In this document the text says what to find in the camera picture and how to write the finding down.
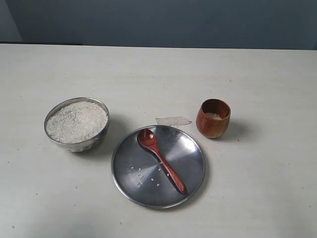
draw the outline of steel bowl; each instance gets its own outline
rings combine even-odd
[[[95,103],[98,106],[100,106],[105,111],[106,115],[108,116],[108,120],[107,120],[104,128],[94,137],[92,137],[88,140],[79,142],[79,143],[61,143],[61,142],[58,142],[58,141],[52,139],[46,130],[46,125],[47,125],[48,120],[52,116],[54,116],[54,114],[56,112],[58,112],[60,109],[62,109],[63,107],[68,106],[72,103],[77,103],[77,102],[90,102],[90,103]],[[64,150],[68,150],[71,152],[82,152],[84,150],[89,150],[89,149],[95,147],[96,145],[98,145],[99,143],[101,143],[103,141],[103,139],[105,138],[105,136],[107,134],[107,131],[109,128],[109,123],[110,123],[109,111],[104,103],[102,103],[101,101],[94,99],[94,98],[72,98],[72,99],[66,100],[66,101],[58,104],[48,113],[48,115],[46,116],[46,118],[44,120],[44,131],[45,131],[46,135],[49,137],[49,139],[51,139],[51,141],[55,145],[57,145],[59,148],[62,148]]]

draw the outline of steel plate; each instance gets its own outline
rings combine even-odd
[[[161,154],[187,187],[181,194],[158,158],[137,141],[138,129],[127,135],[112,157],[112,176],[118,189],[131,201],[151,208],[168,208],[189,199],[205,176],[205,158],[197,143],[183,131],[166,126],[146,126],[158,138]]]

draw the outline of table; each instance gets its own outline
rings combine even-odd
[[[0,45],[0,237],[317,237],[317,52]],[[102,146],[70,153],[44,133],[61,101],[94,97],[110,111]],[[231,106],[226,134],[196,129],[200,104]],[[111,176],[115,146],[156,118],[207,158],[182,206],[126,199]]]

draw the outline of blue wall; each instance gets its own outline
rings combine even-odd
[[[317,0],[6,0],[26,42],[312,49]]]

